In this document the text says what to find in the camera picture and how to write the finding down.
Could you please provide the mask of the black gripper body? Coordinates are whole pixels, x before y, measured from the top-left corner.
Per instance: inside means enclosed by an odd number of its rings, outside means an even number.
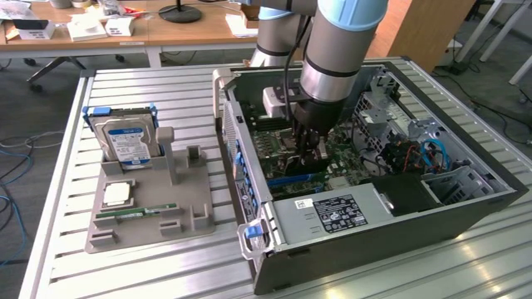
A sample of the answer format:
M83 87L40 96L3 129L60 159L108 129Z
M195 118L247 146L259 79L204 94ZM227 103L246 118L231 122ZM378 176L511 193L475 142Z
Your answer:
M339 121L344 103L344 100L320 102L315 99L299 102L294 112L295 131L312 130L320 135L327 135Z

